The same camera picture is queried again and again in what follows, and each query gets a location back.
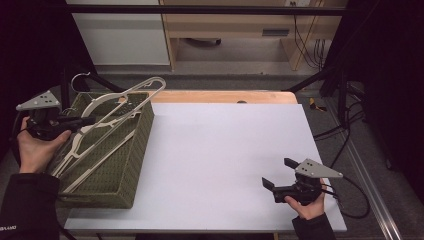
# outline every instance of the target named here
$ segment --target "horizontal black bar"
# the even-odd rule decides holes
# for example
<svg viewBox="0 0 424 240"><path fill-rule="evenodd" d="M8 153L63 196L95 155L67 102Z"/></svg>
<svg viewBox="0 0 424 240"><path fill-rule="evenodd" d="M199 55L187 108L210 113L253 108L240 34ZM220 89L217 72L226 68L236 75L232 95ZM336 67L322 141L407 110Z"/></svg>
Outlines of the horizontal black bar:
<svg viewBox="0 0 424 240"><path fill-rule="evenodd" d="M114 14L231 14L231 15L304 15L345 16L360 13L356 9L317 7L261 6L189 6L189 5L48 5L52 11Z"/></svg>

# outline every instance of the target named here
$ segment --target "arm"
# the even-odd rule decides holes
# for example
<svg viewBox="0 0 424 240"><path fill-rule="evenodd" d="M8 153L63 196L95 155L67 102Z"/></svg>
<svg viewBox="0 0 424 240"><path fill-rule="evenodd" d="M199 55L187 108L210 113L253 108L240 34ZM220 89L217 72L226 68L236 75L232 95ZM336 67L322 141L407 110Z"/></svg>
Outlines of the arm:
<svg viewBox="0 0 424 240"><path fill-rule="evenodd" d="M295 199L285 197L284 200L293 208L299 216L293 219L296 235L300 240L333 240L336 239L327 215L324 212L324 197L321 195L307 206L302 206Z"/></svg>
<svg viewBox="0 0 424 240"><path fill-rule="evenodd" d="M26 119L21 129L26 128ZM0 212L0 239L59 239L55 201L59 179L42 172L70 135L66 131L53 141L18 135L21 167L6 188Z"/></svg>

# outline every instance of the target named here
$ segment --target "hand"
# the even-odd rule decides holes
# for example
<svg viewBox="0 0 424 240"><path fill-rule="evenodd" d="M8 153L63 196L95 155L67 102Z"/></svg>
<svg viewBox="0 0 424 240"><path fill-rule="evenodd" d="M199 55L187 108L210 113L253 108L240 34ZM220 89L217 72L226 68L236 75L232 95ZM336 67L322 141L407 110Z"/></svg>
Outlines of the hand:
<svg viewBox="0 0 424 240"><path fill-rule="evenodd" d="M322 189L326 190L327 187L322 185ZM324 214L324 197L325 193L321 193L319 197L306 206L302 206L299 202L297 202L294 198L286 196L284 200L293 208L298 214L299 217L306 220L311 220L318 216Z"/></svg>
<svg viewBox="0 0 424 240"><path fill-rule="evenodd" d="M71 131L64 131L52 141L43 141L33 138L28 131L23 130L27 127L28 119L29 117L25 117L22 120L21 132L17 137L21 156L19 173L42 173L56 150L69 138Z"/></svg>

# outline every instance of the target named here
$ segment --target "gray floor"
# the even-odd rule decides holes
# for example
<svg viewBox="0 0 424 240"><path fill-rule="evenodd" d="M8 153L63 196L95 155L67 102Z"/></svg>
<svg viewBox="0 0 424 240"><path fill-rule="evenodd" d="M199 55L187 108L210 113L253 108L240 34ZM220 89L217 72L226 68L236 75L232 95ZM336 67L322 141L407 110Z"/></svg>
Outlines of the gray floor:
<svg viewBox="0 0 424 240"><path fill-rule="evenodd" d="M145 66L136 70L129 68L129 71L128 69L122 71L123 69L125 68L101 68L102 74L107 79L123 87L130 87L146 77L159 75L167 81L168 89L221 90L281 90L316 72L306 64L303 64L299 71L292 72L279 41L272 39L223 39L219 46L209 42L184 40L181 42L177 68L174 72ZM311 96L315 97L318 106L331 108L335 105L333 98L322 99L317 95L316 90L319 85L320 83L312 84L297 94L298 102L304 106L313 134L324 132L337 125L330 111L322 112L309 108ZM348 98L349 103L354 101L353 98ZM366 165L402 239L424 239L424 206L409 187L402 173L387 170L384 154L370 127L362 121L357 121L351 128L351 143ZM342 146L342 141L342 135L338 134L316 142L324 164L328 165L332 162ZM352 165L353 161L349 151L345 149L335 169L358 182ZM0 163L1 195L8 176L16 171L17 166L13 158L10 155L6 156L6 159ZM343 211L352 215L364 212L364 200L358 190L343 180L333 180L332 184L341 196ZM58 218L61 223L65 222L67 214L68 210L59 209ZM373 212L361 220L347 217L344 219L348 230L337 233L338 239L386 239ZM287 232L280 234L280 239L296 239L296 237L293 232Z"/></svg>

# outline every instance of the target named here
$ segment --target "green woven basket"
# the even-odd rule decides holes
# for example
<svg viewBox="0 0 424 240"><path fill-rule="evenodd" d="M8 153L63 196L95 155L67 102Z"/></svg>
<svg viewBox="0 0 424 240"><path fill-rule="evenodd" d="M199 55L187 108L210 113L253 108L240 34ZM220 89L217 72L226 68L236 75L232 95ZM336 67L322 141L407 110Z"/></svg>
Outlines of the green woven basket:
<svg viewBox="0 0 424 240"><path fill-rule="evenodd" d="M93 98L101 95L100 93L90 93L90 97ZM87 94L79 94L72 105L74 111L71 111L69 116L81 116L91 102L90 97ZM131 111L147 97L147 93L129 94L129 101L105 122ZM114 99L103 103L93 111L92 115L96 116L97 120L103 118L118 105L117 101L117 99ZM149 101L143 106L140 114L126 120L101 144L96 146L84 160L61 179L57 206L64 208L131 208L134 203L153 118L154 113ZM109 129L109 127L102 127L90 132L84 138L78 153L95 143ZM134 136L116 150L74 192L63 193L66 187L98 162L134 129L136 130Z"/></svg>

